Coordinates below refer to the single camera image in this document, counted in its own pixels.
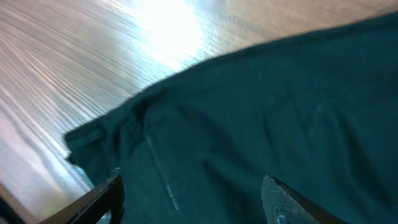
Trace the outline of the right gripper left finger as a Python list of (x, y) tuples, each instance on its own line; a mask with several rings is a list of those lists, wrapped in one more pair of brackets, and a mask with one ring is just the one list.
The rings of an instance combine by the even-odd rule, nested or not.
[(110, 224), (120, 224), (124, 209), (124, 187), (120, 175), (84, 194), (63, 210), (48, 217), (40, 224), (90, 224), (97, 223), (110, 212)]

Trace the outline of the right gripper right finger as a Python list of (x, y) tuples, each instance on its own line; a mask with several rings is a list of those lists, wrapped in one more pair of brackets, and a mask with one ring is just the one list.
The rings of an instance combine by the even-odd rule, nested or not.
[(261, 198), (268, 224), (344, 222), (275, 177), (264, 177)]

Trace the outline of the black shorts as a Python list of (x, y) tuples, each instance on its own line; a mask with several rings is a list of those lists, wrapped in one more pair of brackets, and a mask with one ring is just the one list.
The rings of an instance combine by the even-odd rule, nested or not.
[(213, 58), (65, 135), (123, 223), (265, 223), (276, 177), (349, 223), (397, 222), (397, 14)]

